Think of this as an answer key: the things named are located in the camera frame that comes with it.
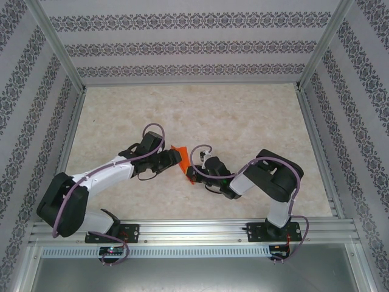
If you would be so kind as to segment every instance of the beige marble floor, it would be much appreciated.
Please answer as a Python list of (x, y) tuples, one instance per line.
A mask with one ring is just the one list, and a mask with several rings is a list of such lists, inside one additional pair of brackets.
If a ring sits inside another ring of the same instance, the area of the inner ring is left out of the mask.
[[(331, 216), (292, 84), (89, 88), (67, 174), (93, 169), (140, 142), (150, 122), (163, 125), (167, 145), (190, 151), (211, 144), (232, 172), (263, 148), (296, 162), (305, 176), (293, 213)], [(233, 201), (209, 193), (176, 166), (151, 181), (120, 182), (88, 208), (105, 208), (120, 219), (264, 218), (269, 202), (259, 188)]]

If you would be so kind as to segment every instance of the orange object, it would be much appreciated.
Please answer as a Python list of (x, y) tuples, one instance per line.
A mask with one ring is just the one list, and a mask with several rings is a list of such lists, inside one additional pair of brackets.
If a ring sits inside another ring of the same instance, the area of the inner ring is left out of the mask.
[(188, 155), (188, 149), (186, 147), (180, 147), (180, 148), (176, 148), (174, 147), (173, 145), (171, 146), (171, 149), (175, 149), (177, 150), (180, 155), (181, 155), (181, 162), (178, 163), (178, 165), (180, 166), (182, 172), (184, 173), (184, 175), (187, 177), (187, 170), (188, 170), (188, 167), (190, 166), (190, 161), (189, 161), (189, 155)]

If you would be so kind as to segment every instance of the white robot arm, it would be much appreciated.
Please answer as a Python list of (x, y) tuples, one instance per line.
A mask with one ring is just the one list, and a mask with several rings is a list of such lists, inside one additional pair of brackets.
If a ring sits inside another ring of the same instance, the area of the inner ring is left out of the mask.
[(293, 194), (304, 175), (301, 167), (264, 149), (237, 175), (233, 175), (209, 151), (202, 151), (200, 157), (203, 164), (193, 165), (187, 171), (191, 181), (205, 184), (207, 190), (210, 186), (217, 187), (219, 193), (231, 200), (240, 198), (254, 186), (271, 197), (266, 222), (268, 232), (277, 237), (276, 233), (280, 233), (291, 219)]
[(179, 152), (164, 150), (163, 137), (149, 131), (140, 144), (133, 144), (96, 169), (72, 176), (57, 174), (38, 206), (37, 214), (63, 237), (76, 231), (94, 231), (116, 237), (120, 220), (104, 209), (86, 211), (88, 201), (119, 181), (133, 178), (147, 169), (158, 175), (179, 162)]

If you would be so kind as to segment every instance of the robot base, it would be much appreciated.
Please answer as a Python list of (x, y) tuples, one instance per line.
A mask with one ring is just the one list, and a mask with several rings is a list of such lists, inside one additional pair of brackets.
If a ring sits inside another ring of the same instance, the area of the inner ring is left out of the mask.
[[(139, 224), (121, 224), (119, 233), (115, 236), (123, 240), (125, 243), (138, 243)], [(94, 234), (85, 235), (85, 243), (118, 243), (116, 240), (111, 240), (105, 237), (99, 237)]]
[(290, 242), (301, 241), (300, 225), (297, 222), (287, 222), (282, 228), (265, 222), (249, 222), (246, 224), (247, 237), (249, 242), (286, 242), (290, 236)]

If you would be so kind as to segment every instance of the patterned wallpaper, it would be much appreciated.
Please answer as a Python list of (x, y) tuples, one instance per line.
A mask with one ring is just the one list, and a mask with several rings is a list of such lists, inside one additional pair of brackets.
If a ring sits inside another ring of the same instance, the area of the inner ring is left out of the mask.
[(389, 291), (388, 16), (384, 1), (356, 1), (306, 88), (336, 189), (356, 220), (379, 291)]
[(87, 85), (297, 81), (338, 2), (41, 1)]
[(55, 173), (78, 93), (22, 0), (0, 0), (0, 291)]

